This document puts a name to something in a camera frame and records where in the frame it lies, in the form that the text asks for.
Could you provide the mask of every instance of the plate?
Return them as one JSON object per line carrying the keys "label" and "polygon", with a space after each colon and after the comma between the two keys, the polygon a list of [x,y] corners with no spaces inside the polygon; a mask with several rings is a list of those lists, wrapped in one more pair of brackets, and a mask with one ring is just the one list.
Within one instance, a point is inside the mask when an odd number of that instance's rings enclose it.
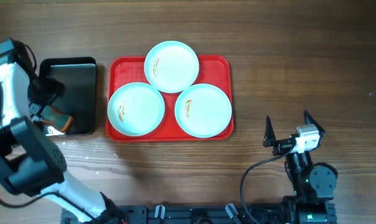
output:
{"label": "plate", "polygon": [[193,84],[199,74],[199,60],[184,43],[166,41],[156,45],[145,59],[148,82],[164,93],[178,93]]}
{"label": "plate", "polygon": [[142,136],[162,121],[164,99],[153,86],[134,82],[116,90],[108,103],[111,125],[127,136]]}
{"label": "plate", "polygon": [[218,87],[197,84],[178,97],[175,118],[186,133],[197,138],[210,138],[228,126],[232,118],[232,105]]}

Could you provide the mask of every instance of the tray rim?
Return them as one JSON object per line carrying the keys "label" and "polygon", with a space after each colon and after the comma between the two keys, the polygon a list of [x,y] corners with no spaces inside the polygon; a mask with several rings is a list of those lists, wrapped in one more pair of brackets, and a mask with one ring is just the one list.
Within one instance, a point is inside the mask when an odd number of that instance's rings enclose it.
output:
{"label": "tray rim", "polygon": [[[227,81],[229,82],[229,92],[227,92],[226,95],[228,96],[229,100],[231,101],[231,105],[232,105],[232,118],[231,118],[230,123],[226,127],[226,128],[229,128],[228,132],[226,132],[222,136],[214,136],[214,137],[211,137],[211,138],[196,138],[196,137],[192,136],[191,138],[178,138],[178,139],[177,138],[175,138],[175,139],[149,139],[149,138],[148,139],[144,139],[144,138],[143,139],[141,139],[141,138],[139,138],[139,139],[138,138],[137,139],[118,139],[118,138],[115,138],[112,134],[110,134],[110,131],[112,131],[111,129],[113,127],[111,126],[111,124],[109,122],[108,115],[106,114],[105,132],[108,135],[108,137],[110,139],[112,139],[113,141],[116,141],[116,142],[215,141],[215,140],[223,140],[223,139],[228,138],[234,130],[234,109],[233,109],[233,97],[232,97],[231,66],[230,66],[229,62],[221,55],[197,55],[197,56],[198,56],[199,61],[200,61],[200,58],[203,58],[203,57],[214,57],[227,67],[227,70],[228,70],[228,73],[229,73],[229,75],[227,76]],[[125,59],[129,59],[129,60],[131,60],[131,59],[134,59],[134,60],[144,59],[145,60],[145,58],[146,58],[146,56],[136,56],[136,55],[135,56],[122,56],[122,57],[118,57],[117,59],[115,59],[112,62],[111,68],[109,70],[108,103],[106,105],[109,104],[109,100],[114,93],[114,90],[111,91],[112,89],[110,88],[110,84],[113,83],[113,80],[114,80],[113,79],[114,76],[112,76],[112,71],[115,71],[116,67],[120,63],[122,63],[122,61],[125,60]]]}

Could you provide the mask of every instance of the wooden surface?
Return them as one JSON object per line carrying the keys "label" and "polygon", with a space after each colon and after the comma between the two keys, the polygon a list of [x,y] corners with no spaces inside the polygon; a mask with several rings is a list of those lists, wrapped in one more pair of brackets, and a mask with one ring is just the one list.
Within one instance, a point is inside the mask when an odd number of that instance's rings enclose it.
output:
{"label": "wooden surface", "polygon": [[[308,109],[327,131],[312,159],[339,171],[339,223],[376,223],[376,1],[3,3],[0,41],[29,44],[39,63],[92,56],[99,64],[95,133],[52,140],[72,174],[117,204],[239,204],[245,169],[272,156],[262,147],[266,115],[277,137],[286,138]],[[145,55],[164,40],[230,62],[236,123],[227,140],[123,144],[106,136],[112,61]],[[250,173],[248,202],[293,193],[283,163]],[[26,200],[0,193],[10,202]],[[0,223],[59,219],[60,207],[44,200],[20,210],[0,207]]]}

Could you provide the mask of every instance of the black cable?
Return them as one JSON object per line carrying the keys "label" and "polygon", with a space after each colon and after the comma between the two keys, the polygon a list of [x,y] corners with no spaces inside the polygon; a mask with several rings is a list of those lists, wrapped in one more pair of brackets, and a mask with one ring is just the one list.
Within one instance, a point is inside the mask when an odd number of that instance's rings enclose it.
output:
{"label": "black cable", "polygon": [[244,184],[244,179],[245,179],[245,177],[247,176],[247,174],[248,174],[252,169],[256,168],[257,166],[262,165],[262,164],[265,164],[265,163],[267,163],[267,162],[273,162],[273,161],[276,161],[276,160],[278,160],[278,159],[281,159],[281,158],[285,157],[287,154],[289,154],[292,150],[293,150],[293,148],[290,149],[288,152],[286,152],[286,153],[280,155],[280,156],[276,156],[276,157],[273,157],[273,158],[271,158],[271,159],[267,159],[267,160],[264,160],[264,161],[258,162],[258,163],[256,163],[256,164],[250,166],[250,167],[244,172],[244,174],[243,174],[243,176],[242,176],[242,180],[241,180],[241,182],[240,182],[240,198],[241,198],[241,200],[242,200],[242,204],[243,204],[243,207],[244,207],[245,212],[248,214],[248,216],[251,218],[251,220],[252,220],[254,223],[256,223],[256,224],[260,224],[260,223],[259,223],[259,222],[258,222],[258,221],[257,221],[252,215],[251,215],[251,213],[249,212],[249,209],[247,208],[247,205],[246,205],[245,202],[244,202],[243,184]]}
{"label": "black cable", "polygon": [[285,171],[286,171],[287,177],[290,180],[290,182],[293,182],[292,179],[291,179],[290,172],[288,171],[288,168],[287,168],[287,161],[285,161]]}
{"label": "black cable", "polygon": [[[1,124],[1,120],[2,120],[3,101],[4,101],[4,92],[2,90],[2,85],[1,85],[1,82],[0,82],[0,124]],[[30,201],[28,201],[26,203],[20,204],[20,205],[11,205],[11,204],[8,204],[7,202],[3,201],[0,198],[0,205],[2,205],[4,207],[7,207],[7,208],[23,208],[23,207],[26,207],[28,205],[33,204],[34,202],[40,200],[41,198],[44,198],[47,195],[55,195],[55,196],[63,199],[64,201],[66,201],[67,203],[69,203],[71,206],[75,207],[77,210],[81,211],[86,216],[90,217],[90,219],[92,219],[92,221],[96,221],[95,217],[93,217],[90,213],[86,212],[84,210],[84,208],[79,207],[78,205],[76,205],[75,203],[73,203],[72,201],[70,201],[68,198],[66,198],[65,196],[61,195],[59,192],[47,192],[47,193],[44,193],[44,194],[36,197],[35,199],[32,199],[32,200],[30,200]]]}
{"label": "black cable", "polygon": [[33,57],[33,61],[34,61],[33,71],[36,71],[36,68],[37,68],[36,57],[34,56],[32,49],[27,44],[25,44],[25,47],[30,51],[30,54]]}

